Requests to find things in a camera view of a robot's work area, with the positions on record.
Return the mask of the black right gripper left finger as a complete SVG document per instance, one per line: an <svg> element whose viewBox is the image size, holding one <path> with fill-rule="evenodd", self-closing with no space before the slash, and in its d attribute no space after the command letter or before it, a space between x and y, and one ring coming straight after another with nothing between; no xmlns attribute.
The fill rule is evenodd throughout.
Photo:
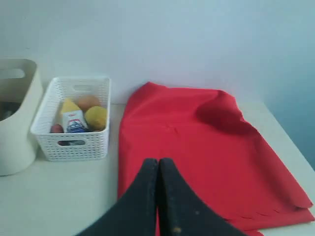
<svg viewBox="0 0 315 236"><path fill-rule="evenodd" d="M134 181L118 201L79 236L154 236L158 162L145 159Z"/></svg>

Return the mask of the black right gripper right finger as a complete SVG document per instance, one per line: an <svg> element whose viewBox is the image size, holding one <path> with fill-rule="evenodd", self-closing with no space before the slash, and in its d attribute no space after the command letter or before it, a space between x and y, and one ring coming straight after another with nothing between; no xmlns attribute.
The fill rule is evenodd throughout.
<svg viewBox="0 0 315 236"><path fill-rule="evenodd" d="M243 236L190 188L170 158L159 161L158 226L161 236Z"/></svg>

